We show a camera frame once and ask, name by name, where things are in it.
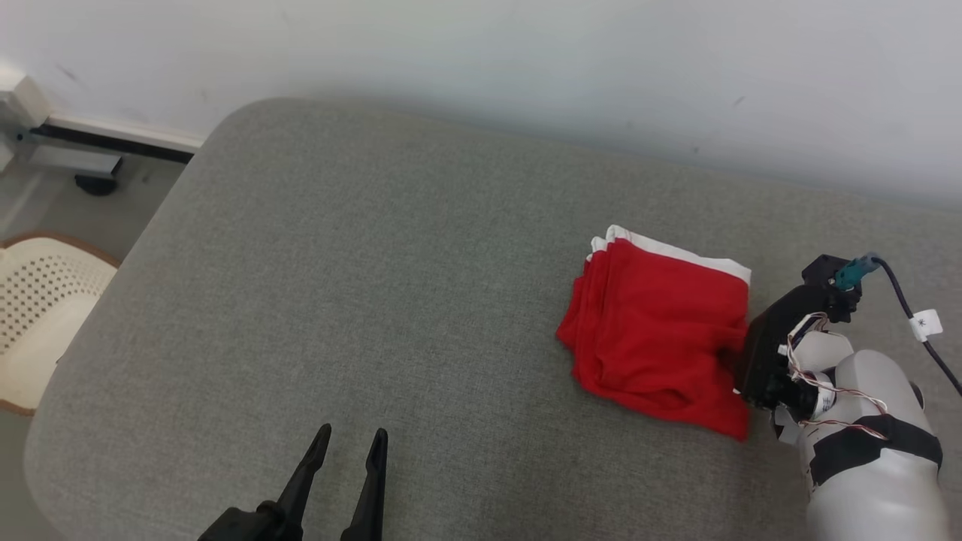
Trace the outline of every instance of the folded red towel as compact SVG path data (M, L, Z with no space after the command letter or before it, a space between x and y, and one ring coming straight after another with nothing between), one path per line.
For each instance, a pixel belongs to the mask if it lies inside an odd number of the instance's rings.
M635 411L745 440L747 407L722 359L745 340L748 270L619 231L585 264L558 328L574 377Z

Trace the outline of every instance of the teal connector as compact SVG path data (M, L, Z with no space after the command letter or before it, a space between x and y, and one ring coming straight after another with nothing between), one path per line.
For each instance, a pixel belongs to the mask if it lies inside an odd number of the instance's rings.
M873 261L873 258L876 257L878 257L878 254L870 251L858 259L849 261L847 265L835 273L835 287L842 291L848 291L857 286L866 274L878 269L878 263Z

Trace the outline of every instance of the black caster wheel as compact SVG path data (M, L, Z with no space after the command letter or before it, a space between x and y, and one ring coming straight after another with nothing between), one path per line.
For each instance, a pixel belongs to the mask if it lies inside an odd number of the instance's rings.
M98 197L110 195L117 189L117 181L113 180L113 178L100 178L78 174L73 177L73 180L77 183L77 188Z

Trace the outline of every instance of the white fabric edge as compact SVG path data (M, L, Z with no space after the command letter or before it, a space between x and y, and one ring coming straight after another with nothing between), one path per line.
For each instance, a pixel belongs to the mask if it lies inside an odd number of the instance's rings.
M650 239L644 235L633 233L624 227L621 227L620 225L613 224L608 227L608 231L605 233L604 239L601 239L600 237L594 237L592 239L592 253L607 250L608 244L613 243L615 239L626 239L627 241L631 242L631 244L648 253L655 253L665 257L671 257L672 259L677 259L679 261L692 263L707 269L724 272L725 274L729 274L742 280L746 283L746 285L751 285L751 269L741 265L737 261L727 258L718 259L712 257L701 257L696 253L679 248L678 246L672 246L662 243L661 241L655 241L654 239Z

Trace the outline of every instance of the gray fabric cushion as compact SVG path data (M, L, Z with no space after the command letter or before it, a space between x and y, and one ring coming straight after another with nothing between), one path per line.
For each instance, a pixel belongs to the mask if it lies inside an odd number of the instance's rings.
M802 539L795 451L583 392L554 338L611 223L754 270L753 313L821 253L885 255L962 373L958 216L307 101L223 122L57 369L27 475L63 532L192 539L276 498L334 427L305 539L340 535L377 427L388 539ZM962 505L962 399L882 275L857 347L928 397ZM960 525L954 526L962 536Z

